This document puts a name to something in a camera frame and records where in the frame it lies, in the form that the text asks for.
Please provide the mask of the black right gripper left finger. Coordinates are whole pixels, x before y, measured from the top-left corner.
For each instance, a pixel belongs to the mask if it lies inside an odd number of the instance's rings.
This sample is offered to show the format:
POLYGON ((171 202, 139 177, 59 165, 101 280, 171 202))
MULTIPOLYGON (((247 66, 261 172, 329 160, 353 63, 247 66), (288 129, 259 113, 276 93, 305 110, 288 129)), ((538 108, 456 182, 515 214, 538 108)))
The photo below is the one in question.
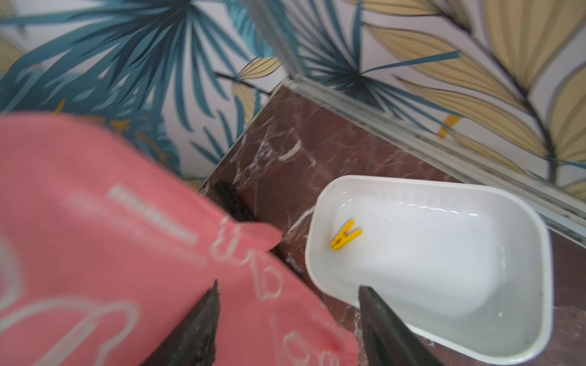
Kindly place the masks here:
POLYGON ((141 365, 213 365, 221 303, 218 280, 141 365))

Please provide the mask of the pink hooded jacket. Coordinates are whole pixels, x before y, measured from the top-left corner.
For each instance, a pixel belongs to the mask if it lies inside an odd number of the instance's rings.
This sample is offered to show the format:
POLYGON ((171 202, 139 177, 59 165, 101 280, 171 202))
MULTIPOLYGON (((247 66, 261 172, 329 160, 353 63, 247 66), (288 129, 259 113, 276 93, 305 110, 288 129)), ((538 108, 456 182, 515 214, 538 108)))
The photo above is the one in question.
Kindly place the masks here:
POLYGON ((218 280, 213 365, 355 365, 245 223, 105 128, 1 118, 1 363, 141 365, 218 280))

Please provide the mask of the white plastic tray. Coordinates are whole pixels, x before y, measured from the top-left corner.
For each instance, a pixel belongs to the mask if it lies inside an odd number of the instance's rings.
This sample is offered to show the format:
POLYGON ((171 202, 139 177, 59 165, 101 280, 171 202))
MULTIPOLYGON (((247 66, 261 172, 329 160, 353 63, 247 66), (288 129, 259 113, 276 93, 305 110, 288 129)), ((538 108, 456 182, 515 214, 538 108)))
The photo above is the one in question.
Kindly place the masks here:
POLYGON ((549 231, 528 203, 484 185, 346 175, 314 207, 305 266, 357 306, 372 287, 410 330, 488 364, 521 364, 553 328, 549 231), (363 234, 338 251, 349 220, 363 234))

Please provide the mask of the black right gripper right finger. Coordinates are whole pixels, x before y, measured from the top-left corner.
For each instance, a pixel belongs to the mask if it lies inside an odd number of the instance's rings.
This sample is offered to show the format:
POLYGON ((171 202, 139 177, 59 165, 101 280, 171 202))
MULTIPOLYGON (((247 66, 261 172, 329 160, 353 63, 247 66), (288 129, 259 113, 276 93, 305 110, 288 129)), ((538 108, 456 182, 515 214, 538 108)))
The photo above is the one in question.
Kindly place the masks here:
POLYGON ((378 293, 359 289, 363 348, 370 365, 440 365, 378 293))

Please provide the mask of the black clothes rack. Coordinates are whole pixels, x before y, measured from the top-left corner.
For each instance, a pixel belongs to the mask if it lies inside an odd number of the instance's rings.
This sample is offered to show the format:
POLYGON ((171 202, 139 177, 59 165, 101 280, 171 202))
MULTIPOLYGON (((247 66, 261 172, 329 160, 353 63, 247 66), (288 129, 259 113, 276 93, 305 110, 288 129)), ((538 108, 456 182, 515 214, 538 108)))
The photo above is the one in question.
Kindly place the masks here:
POLYGON ((255 248, 265 253, 271 252, 273 257, 288 269, 295 271, 295 268, 286 261, 285 253, 279 245, 280 242, 276 242, 276 235, 271 230, 262 230, 264 228, 262 222, 257 219, 236 188, 226 181, 217 181, 214 187, 222 207, 235 221, 245 223, 244 227, 247 231, 247 236, 253 239, 255 248))

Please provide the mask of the yellow clothespin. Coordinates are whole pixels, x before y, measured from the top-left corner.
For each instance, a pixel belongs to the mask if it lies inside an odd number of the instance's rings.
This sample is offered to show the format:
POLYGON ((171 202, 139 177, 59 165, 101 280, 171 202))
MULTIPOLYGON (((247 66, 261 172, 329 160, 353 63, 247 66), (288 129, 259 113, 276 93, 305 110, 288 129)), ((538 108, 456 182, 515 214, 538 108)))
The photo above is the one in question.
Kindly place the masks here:
POLYGON ((363 234, 363 231, 360 229, 355 229, 355 221, 349 220, 346 225, 340 230, 339 233, 334 237, 334 240, 331 242, 331 248, 334 251, 338 251, 348 245, 350 242, 354 241, 358 237, 363 234))

